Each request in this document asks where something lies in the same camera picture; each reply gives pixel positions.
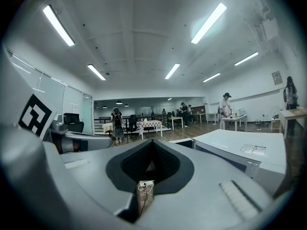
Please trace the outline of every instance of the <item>checkered cloth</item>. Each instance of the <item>checkered cloth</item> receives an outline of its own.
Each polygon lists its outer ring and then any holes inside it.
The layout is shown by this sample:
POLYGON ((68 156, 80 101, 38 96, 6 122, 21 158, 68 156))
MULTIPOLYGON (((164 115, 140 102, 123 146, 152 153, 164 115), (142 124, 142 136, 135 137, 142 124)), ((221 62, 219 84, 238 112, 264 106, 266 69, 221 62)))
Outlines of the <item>checkered cloth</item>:
POLYGON ((155 127, 157 128, 157 126, 161 126, 161 121, 158 120, 149 120, 147 122, 140 122, 140 135, 143 133, 144 128, 147 127, 155 127))

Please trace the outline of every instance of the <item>white shirt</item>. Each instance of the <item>white shirt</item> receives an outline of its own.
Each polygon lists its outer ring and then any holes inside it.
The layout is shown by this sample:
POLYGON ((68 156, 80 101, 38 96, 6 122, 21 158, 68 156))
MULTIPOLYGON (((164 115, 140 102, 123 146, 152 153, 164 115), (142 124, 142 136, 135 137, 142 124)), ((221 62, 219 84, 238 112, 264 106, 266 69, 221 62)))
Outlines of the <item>white shirt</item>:
POLYGON ((230 106, 229 99, 227 101, 225 101, 225 99, 223 98, 220 101, 219 107, 221 109, 221 112, 231 114, 231 110, 230 110, 231 106, 230 106))

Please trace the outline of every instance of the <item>wooden table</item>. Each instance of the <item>wooden table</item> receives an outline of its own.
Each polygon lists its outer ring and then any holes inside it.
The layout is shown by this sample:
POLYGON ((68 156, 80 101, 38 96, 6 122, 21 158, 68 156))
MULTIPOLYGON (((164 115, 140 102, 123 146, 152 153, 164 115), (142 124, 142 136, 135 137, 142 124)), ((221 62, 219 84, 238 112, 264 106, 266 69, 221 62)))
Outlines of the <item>wooden table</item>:
POLYGON ((183 128, 183 118, 182 117, 169 117, 168 119, 172 120, 172 128, 174 130, 174 120, 181 119, 181 126, 183 128))
POLYGON ((195 113, 195 114, 193 114, 193 115, 196 116, 197 121, 198 121, 198 116, 200 117, 200 120, 201 120, 201 115, 206 115, 206 114, 205 114, 205 113, 195 113))
POLYGON ((283 138, 287 139, 288 120, 306 118, 306 117, 307 117, 307 107, 281 111, 279 114, 279 119, 280 119, 279 133, 282 133, 282 127, 284 127, 283 138))
POLYGON ((216 124, 216 115, 217 115, 217 113, 206 113, 206 115, 207 115, 207 123, 209 122, 209 116, 210 115, 214 115, 214 122, 216 124))
POLYGON ((240 127, 241 127, 241 120, 242 120, 242 119, 245 120, 245 129, 244 129, 244 131, 246 132, 246 130, 247 130, 247 128, 248 128, 248 115, 247 115, 247 114, 242 115, 242 116, 237 117, 237 118, 235 118, 235 117, 232 117, 232 118, 230 118, 230 117, 224 117, 224 118, 222 118, 223 129, 226 129, 226 127, 225 127, 225 126, 226 126, 226 125, 225 125, 225 122, 231 121, 231 122, 234 122, 234 123, 235 123, 235 131, 238 131, 238 121, 240 121, 240 127))
POLYGON ((140 135, 142 135, 142 140, 144 140, 144 136, 143 136, 144 128, 154 127, 155 131, 157 133, 158 132, 157 131, 157 126, 160 126, 161 137, 162 137, 162 122, 161 121, 158 121, 158 120, 147 120, 147 122, 141 121, 140 122, 140 135))

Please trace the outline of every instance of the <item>sticker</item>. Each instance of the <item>sticker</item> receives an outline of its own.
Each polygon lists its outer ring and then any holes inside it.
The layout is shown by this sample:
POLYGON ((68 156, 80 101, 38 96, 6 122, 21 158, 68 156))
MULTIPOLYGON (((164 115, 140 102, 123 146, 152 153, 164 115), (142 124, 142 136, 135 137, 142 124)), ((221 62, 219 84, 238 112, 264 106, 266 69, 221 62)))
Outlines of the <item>sticker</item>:
POLYGON ((40 136, 51 113, 52 111, 32 94, 18 124, 40 136))
POLYGON ((245 144, 240 151, 255 155, 264 156, 266 147, 245 144))

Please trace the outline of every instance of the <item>jeans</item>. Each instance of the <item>jeans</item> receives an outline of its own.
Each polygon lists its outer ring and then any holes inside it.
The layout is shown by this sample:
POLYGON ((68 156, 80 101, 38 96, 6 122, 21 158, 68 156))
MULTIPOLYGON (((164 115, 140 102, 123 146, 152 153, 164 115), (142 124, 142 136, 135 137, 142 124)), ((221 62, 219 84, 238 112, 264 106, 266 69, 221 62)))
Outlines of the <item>jeans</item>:
MULTIPOLYGON (((296 104, 287 104, 287 110, 296 109, 296 104)), ((294 120, 288 120, 288 135, 293 136, 294 135, 294 126, 295 126, 295 119, 294 120)))
POLYGON ((184 125, 185 125, 185 126, 188 126, 188 125, 189 125, 189 124, 188 124, 188 119, 189 119, 189 118, 188 118, 188 115, 189 115, 188 113, 184 113, 184 114, 183 114, 183 121, 184 121, 184 125))

